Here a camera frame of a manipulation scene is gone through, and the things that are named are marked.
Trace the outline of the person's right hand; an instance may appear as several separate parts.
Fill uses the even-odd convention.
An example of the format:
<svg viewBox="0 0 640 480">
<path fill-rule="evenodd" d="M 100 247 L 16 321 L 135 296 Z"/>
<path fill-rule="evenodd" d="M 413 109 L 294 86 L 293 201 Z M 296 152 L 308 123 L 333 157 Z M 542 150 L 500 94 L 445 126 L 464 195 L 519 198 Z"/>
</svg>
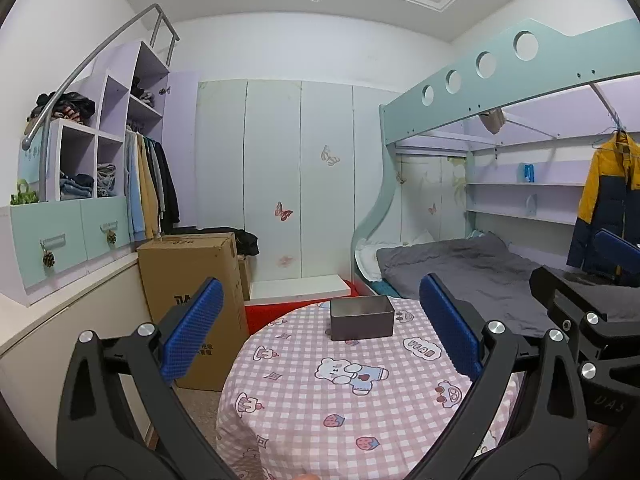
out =
<svg viewBox="0 0 640 480">
<path fill-rule="evenodd" d="M 614 434 L 615 429 L 598 424 L 597 422 L 588 422 L 588 446 L 589 446 L 589 457 L 596 457 L 605 445 L 608 444 L 608 440 L 611 439 L 612 434 Z"/>
</svg>

